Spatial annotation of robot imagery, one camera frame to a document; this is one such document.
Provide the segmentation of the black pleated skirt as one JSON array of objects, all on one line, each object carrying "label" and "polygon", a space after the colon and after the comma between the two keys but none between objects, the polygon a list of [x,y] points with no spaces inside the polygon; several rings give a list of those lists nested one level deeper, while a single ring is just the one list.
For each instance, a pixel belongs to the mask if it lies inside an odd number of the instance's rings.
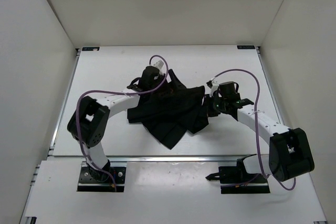
[{"label": "black pleated skirt", "polygon": [[127,110],[129,123],[142,123],[162,145],[172,149],[189,131],[196,134],[209,125],[205,87],[187,88],[168,71],[170,81],[155,92],[141,95],[138,106]]}]

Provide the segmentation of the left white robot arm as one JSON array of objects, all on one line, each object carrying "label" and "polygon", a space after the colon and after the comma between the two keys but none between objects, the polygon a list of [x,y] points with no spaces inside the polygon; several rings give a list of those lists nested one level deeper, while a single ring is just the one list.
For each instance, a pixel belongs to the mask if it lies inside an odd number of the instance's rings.
[{"label": "left white robot arm", "polygon": [[110,161],[104,153],[101,140],[108,120],[114,115],[136,108],[140,99],[157,91],[163,86],[166,74],[162,72],[163,62],[149,65],[136,80],[122,92],[113,92],[109,96],[94,99],[86,94],[77,102],[74,114],[70,118],[67,131],[78,142],[91,175],[98,181],[111,176]]}]

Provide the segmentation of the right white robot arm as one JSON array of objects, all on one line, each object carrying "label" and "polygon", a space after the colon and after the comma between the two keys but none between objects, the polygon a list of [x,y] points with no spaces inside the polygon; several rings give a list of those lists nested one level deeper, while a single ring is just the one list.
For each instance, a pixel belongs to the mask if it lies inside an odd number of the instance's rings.
[{"label": "right white robot arm", "polygon": [[269,153],[252,154],[237,161],[236,178],[248,182],[254,174],[272,175],[280,182],[314,170],[315,164],[307,135],[301,128],[291,129],[258,111],[249,99],[242,99],[235,82],[208,81],[210,93],[205,97],[208,116],[230,115],[249,127],[258,140],[264,140]]}]

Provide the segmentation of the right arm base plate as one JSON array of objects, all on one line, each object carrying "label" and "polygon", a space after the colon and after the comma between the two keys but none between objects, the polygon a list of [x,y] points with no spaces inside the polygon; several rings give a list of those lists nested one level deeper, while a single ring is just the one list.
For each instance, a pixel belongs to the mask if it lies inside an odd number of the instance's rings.
[{"label": "right arm base plate", "polygon": [[269,194],[267,179],[258,173],[247,173],[243,160],[239,158],[234,165],[219,165],[218,172],[207,175],[205,179],[220,182],[222,195]]}]

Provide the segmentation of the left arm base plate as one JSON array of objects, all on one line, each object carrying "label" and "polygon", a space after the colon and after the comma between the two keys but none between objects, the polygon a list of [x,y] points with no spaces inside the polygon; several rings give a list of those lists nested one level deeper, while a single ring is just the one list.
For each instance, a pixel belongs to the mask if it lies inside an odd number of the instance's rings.
[{"label": "left arm base plate", "polygon": [[78,178],[77,191],[79,192],[105,192],[105,193],[123,193],[125,185],[127,167],[110,167],[109,173],[114,178],[105,173],[100,174],[90,166],[82,164]]}]

